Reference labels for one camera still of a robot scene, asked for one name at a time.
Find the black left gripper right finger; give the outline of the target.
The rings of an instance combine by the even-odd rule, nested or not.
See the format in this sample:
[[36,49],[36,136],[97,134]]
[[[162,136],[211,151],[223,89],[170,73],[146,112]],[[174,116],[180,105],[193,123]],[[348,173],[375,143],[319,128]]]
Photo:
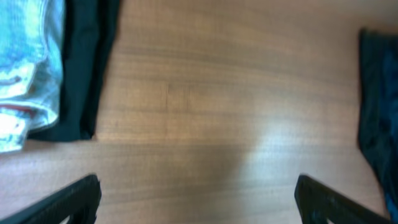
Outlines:
[[298,177],[294,197],[303,224],[391,223],[305,174]]

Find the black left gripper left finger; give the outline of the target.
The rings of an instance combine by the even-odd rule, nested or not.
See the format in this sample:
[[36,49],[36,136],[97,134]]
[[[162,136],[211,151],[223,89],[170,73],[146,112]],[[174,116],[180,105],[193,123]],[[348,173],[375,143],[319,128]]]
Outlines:
[[64,220],[73,224],[94,224],[100,200],[100,182],[97,175],[90,174],[1,220],[1,224],[47,224]]

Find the navy blue shorts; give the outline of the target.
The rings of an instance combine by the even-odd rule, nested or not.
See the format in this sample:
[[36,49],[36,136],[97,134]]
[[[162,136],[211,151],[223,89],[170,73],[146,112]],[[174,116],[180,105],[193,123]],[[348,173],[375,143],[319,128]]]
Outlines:
[[359,33],[361,109],[359,148],[382,187],[397,221],[397,36]]

